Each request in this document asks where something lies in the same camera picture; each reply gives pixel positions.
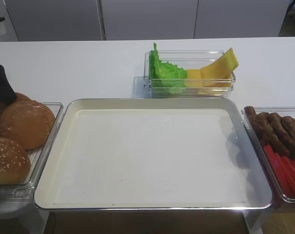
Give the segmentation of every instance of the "metal tray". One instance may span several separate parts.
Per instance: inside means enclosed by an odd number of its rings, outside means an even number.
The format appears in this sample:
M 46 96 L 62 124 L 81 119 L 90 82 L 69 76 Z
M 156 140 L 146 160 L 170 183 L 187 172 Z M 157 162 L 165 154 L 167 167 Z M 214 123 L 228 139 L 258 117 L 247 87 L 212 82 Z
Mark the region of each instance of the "metal tray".
M 255 107 L 256 113 L 261 112 L 268 112 L 273 113 L 276 112 L 280 116 L 291 116 L 295 118 L 295 107 Z M 266 153 L 264 152 L 259 139 L 257 138 L 255 132 L 253 131 L 247 115 L 244 110 L 241 111 L 243 114 L 243 122 L 247 129 L 248 135 L 250 136 L 252 143 L 255 147 L 255 150 L 257 152 L 257 155 L 263 165 L 263 168 L 265 170 L 265 173 L 267 177 L 269 178 L 269 182 L 271 184 L 271 187 L 274 191 L 274 202 L 273 206 L 278 209 L 279 211 L 295 211 L 295 198 L 288 197 L 284 194 L 281 186 L 279 185 L 279 181 L 274 173 L 274 170 L 266 156 Z
M 12 202 L 33 201 L 34 188 L 38 183 L 39 177 L 49 155 L 52 142 L 55 139 L 58 128 L 62 121 L 63 106 L 61 103 L 53 102 L 43 104 L 49 107 L 55 115 L 55 123 L 51 133 L 44 146 L 27 152 L 31 161 L 31 169 L 23 184 L 0 185 L 0 200 Z
M 272 191 L 225 98 L 72 102 L 35 191 L 48 209 L 263 209 Z

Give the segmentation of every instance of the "lettuce leaf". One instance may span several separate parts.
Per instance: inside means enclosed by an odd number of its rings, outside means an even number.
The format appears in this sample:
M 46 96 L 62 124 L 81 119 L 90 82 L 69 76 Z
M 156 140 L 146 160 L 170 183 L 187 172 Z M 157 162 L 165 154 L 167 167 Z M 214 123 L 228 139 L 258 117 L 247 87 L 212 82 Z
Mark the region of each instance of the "lettuce leaf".
M 164 88 L 155 89 L 158 93 L 178 94 L 186 87 L 183 79 L 187 77 L 187 71 L 178 65 L 162 62 L 159 59 L 156 43 L 149 55 L 149 69 L 153 88 Z

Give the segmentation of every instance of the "cheese slice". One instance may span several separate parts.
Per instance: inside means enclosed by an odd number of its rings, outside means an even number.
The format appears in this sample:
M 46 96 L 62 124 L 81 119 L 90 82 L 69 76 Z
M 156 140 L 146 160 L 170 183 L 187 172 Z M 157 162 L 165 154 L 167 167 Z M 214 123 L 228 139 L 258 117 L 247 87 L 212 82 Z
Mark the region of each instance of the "cheese slice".
M 239 62 L 234 54 L 233 48 L 230 48 L 224 55 L 212 64 L 201 69 L 202 79 L 223 79 L 238 67 Z
M 230 48 L 219 59 L 202 69 L 187 70 L 186 86 L 190 88 L 228 88 L 231 82 L 219 82 L 220 79 L 232 79 L 232 72 L 238 67 L 239 63 Z
M 188 86 L 190 88 L 204 87 L 201 70 L 200 69 L 188 69 L 185 84 L 186 84 L 186 86 Z

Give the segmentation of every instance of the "cabinet door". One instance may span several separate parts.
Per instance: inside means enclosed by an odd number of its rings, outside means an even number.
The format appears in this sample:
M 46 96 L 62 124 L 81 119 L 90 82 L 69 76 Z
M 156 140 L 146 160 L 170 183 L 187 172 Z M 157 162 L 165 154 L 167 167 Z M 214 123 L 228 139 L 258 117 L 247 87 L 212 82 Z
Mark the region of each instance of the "cabinet door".
M 107 40 L 192 39 L 198 0 L 102 0 Z
M 194 38 L 277 37 L 289 0 L 199 0 Z
M 13 29 L 11 20 L 9 18 L 9 15 L 7 13 L 6 6 L 3 0 L 0 0 L 0 17 L 5 18 L 5 21 L 3 23 L 6 28 L 6 34 L 0 35 L 0 41 L 17 41 L 18 40 L 17 35 Z
M 98 0 L 6 0 L 21 41 L 101 40 Z

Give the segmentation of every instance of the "white tray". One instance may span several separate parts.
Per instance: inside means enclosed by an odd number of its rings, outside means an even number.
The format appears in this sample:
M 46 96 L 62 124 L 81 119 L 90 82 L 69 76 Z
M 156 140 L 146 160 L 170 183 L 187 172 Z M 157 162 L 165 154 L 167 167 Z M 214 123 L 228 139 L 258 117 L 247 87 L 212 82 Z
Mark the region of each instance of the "white tray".
M 35 203 L 44 209 L 261 209 L 272 191 L 225 98 L 68 106 Z

